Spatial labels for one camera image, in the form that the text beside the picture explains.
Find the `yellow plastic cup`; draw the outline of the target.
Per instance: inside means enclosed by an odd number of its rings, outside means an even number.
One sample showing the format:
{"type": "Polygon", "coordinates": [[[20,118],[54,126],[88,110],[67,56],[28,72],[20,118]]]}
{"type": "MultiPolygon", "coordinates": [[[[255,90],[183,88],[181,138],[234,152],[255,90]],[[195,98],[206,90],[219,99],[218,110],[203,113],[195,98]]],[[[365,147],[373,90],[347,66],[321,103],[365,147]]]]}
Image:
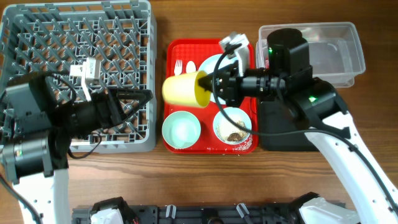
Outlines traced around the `yellow plastic cup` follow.
{"type": "Polygon", "coordinates": [[[164,101],[171,105],[207,107],[211,92],[201,87],[198,82],[206,76],[204,71],[196,71],[166,78],[162,85],[164,101]]]}

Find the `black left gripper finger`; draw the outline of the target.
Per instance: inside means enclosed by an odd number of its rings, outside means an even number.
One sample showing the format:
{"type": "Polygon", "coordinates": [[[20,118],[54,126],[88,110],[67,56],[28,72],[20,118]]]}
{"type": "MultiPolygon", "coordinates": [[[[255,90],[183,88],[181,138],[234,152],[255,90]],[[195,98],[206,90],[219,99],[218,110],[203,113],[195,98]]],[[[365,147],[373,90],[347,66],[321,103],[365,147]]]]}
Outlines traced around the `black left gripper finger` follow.
{"type": "Polygon", "coordinates": [[[150,90],[118,88],[116,96],[121,100],[151,100],[153,94],[150,90]]]}
{"type": "Polygon", "coordinates": [[[121,107],[121,121],[116,123],[120,126],[123,123],[132,123],[133,126],[145,125],[149,123],[148,105],[142,104],[138,100],[119,100],[118,105],[121,107]]]}

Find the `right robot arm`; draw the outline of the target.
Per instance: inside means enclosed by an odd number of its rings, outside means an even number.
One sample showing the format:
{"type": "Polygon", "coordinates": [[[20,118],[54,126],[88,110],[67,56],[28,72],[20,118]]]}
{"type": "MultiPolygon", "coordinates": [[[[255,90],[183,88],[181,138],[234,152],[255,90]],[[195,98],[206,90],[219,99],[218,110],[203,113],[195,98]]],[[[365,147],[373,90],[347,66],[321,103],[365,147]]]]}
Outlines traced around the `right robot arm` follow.
{"type": "Polygon", "coordinates": [[[358,134],[348,107],[332,84],[313,76],[307,40],[298,29],[283,28],[267,37],[269,66],[247,68],[246,36],[221,41],[224,57],[237,62],[216,64],[198,80],[216,101],[239,106],[245,97],[277,98],[304,135],[324,156],[348,192],[361,223],[396,223],[397,188],[358,134]]]}

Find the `light blue bowl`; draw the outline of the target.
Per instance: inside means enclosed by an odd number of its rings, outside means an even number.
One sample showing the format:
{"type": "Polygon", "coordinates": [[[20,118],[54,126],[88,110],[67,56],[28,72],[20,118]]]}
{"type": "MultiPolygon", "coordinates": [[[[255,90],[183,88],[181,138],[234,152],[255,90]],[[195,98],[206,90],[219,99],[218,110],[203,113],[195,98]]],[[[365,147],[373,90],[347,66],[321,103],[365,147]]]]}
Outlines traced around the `light blue bowl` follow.
{"type": "MultiPolygon", "coordinates": [[[[228,107],[224,112],[239,126],[252,130],[252,122],[246,112],[239,108],[228,107]]],[[[243,143],[250,134],[230,123],[221,112],[213,120],[213,130],[216,137],[223,143],[237,145],[243,143]]]]}

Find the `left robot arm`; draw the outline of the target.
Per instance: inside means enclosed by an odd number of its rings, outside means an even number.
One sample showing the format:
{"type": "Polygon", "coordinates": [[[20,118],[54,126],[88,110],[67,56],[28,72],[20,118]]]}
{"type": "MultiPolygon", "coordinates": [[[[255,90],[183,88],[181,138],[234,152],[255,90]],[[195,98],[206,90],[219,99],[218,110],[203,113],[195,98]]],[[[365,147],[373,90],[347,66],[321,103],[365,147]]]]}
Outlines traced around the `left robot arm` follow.
{"type": "Polygon", "coordinates": [[[73,138],[127,121],[153,97],[150,90],[109,87],[91,101],[76,102],[77,93],[57,103],[47,85],[65,72],[30,72],[10,80],[1,94],[12,108],[16,131],[1,151],[4,188],[21,206],[25,223],[70,223],[68,158],[73,138]]]}

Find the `leftover rice and food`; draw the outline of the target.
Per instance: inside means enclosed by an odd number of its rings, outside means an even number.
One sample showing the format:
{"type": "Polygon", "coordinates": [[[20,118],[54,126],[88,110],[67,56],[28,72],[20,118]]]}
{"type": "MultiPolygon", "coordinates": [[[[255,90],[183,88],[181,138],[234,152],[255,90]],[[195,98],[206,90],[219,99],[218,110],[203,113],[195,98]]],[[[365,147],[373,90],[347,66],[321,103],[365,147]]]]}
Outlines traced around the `leftover rice and food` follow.
{"type": "Polygon", "coordinates": [[[225,143],[238,144],[243,142],[249,134],[230,123],[222,116],[216,125],[217,136],[225,143]]]}

